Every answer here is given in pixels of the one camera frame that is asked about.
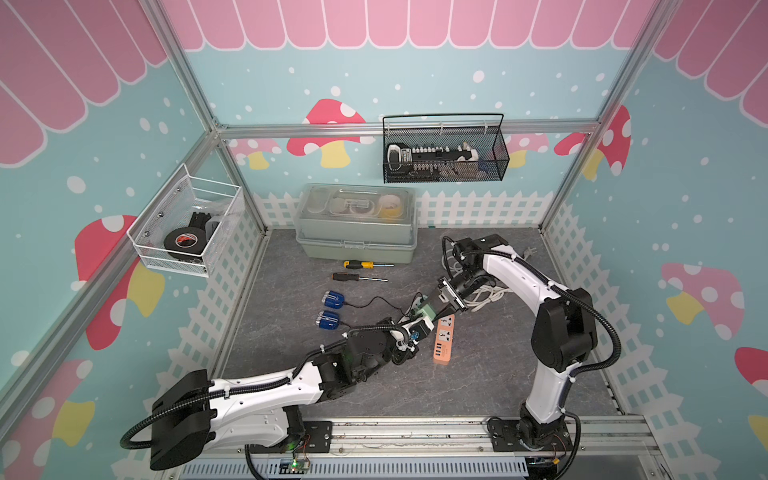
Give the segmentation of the green adapter front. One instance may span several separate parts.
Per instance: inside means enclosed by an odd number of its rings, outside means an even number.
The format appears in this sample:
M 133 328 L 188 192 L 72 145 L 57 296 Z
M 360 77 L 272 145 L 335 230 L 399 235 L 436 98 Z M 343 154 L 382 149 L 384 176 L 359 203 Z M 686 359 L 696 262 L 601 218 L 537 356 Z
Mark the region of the green adapter front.
M 421 320 L 433 322 L 437 318 L 437 313 L 428 302 L 424 302 L 419 306 L 417 316 Z

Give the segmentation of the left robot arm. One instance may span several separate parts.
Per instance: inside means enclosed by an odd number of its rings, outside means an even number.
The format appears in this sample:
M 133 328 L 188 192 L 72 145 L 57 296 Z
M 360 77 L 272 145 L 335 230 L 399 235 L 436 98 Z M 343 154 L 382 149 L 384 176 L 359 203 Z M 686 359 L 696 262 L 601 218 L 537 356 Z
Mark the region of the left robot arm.
M 341 398 L 383 367 L 404 364 L 430 333 L 423 321 L 382 321 L 350 328 L 341 340 L 310 351 L 292 369 L 239 379 L 212 379 L 206 370 L 194 370 L 162 394 L 119 445 L 149 450 L 153 471 L 225 446 L 293 449 L 307 434 L 301 407 Z

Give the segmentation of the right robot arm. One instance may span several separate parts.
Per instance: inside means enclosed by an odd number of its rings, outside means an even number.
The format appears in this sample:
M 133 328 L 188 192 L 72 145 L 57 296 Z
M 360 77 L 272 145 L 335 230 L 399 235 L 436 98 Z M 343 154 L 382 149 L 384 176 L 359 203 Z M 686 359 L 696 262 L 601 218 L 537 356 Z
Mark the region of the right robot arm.
M 518 439 L 542 450 L 567 431 L 571 385 L 587 372 L 613 366 L 622 353 L 618 332 L 584 289 L 569 289 L 530 264 L 497 234 L 455 241 L 441 238 L 449 300 L 442 314 L 468 308 L 469 296 L 489 282 L 501 283 L 535 315 L 530 345 L 537 359 L 531 391 L 521 405 Z

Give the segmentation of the orange power strip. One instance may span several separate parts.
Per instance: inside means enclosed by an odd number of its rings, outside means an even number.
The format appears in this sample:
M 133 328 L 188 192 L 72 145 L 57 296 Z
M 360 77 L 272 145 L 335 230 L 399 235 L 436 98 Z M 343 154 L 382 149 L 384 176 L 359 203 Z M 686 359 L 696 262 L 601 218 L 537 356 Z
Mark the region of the orange power strip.
M 455 315 L 440 318 L 435 328 L 433 361 L 438 365 L 450 363 L 454 338 Z

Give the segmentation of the orange black screwdriver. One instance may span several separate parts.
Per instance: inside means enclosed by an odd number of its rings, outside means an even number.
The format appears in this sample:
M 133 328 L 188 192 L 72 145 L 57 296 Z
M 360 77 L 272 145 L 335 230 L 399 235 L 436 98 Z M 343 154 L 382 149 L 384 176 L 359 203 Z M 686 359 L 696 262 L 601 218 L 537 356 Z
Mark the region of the orange black screwdriver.
M 334 281 L 339 282 L 358 282 L 358 281 L 374 281 L 374 282 L 387 282 L 387 279 L 366 277 L 357 273 L 336 272 L 333 273 L 331 278 Z

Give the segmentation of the yellow black screwdriver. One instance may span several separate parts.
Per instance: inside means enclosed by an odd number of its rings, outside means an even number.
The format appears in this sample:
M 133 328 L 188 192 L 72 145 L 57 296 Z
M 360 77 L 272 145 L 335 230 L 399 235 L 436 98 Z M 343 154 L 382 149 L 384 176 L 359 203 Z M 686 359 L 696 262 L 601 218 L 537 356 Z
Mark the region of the yellow black screwdriver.
M 374 269 L 389 268 L 393 264 L 376 263 L 372 261 L 348 260 L 343 263 L 345 269 Z

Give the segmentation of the green translucent storage box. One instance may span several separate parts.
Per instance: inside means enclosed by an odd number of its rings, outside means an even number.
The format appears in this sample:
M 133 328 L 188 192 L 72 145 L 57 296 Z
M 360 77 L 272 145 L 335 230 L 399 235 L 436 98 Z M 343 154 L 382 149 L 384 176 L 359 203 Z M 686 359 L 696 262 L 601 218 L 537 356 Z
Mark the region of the green translucent storage box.
M 409 264 L 418 238 L 416 194 L 411 188 L 308 184 L 294 226 L 310 258 Z

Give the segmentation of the black tape roll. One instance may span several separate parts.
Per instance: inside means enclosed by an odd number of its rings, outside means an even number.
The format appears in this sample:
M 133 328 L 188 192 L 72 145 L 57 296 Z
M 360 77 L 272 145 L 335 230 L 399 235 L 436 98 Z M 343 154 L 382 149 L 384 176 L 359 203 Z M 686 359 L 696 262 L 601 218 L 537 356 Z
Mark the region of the black tape roll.
M 206 246 L 206 232 L 197 227 L 177 228 L 168 233 L 163 241 L 163 247 L 168 254 L 181 261 L 200 259 Z

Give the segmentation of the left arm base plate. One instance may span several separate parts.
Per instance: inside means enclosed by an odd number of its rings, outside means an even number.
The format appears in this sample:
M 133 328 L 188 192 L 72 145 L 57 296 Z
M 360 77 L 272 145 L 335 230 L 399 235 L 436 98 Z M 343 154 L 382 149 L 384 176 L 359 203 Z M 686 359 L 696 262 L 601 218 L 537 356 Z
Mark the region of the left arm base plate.
M 255 454 L 329 453 L 333 426 L 332 421 L 308 421 L 300 426 L 288 426 L 287 436 L 276 445 L 250 444 L 249 449 Z

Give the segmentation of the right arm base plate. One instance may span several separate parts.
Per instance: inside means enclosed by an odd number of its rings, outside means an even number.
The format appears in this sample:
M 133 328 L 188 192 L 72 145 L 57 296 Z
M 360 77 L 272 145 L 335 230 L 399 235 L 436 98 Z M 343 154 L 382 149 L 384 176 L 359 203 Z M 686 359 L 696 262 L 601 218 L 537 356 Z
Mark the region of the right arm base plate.
M 563 419 L 539 424 L 529 418 L 486 420 L 486 431 L 495 452 L 564 453 L 572 448 L 570 433 Z

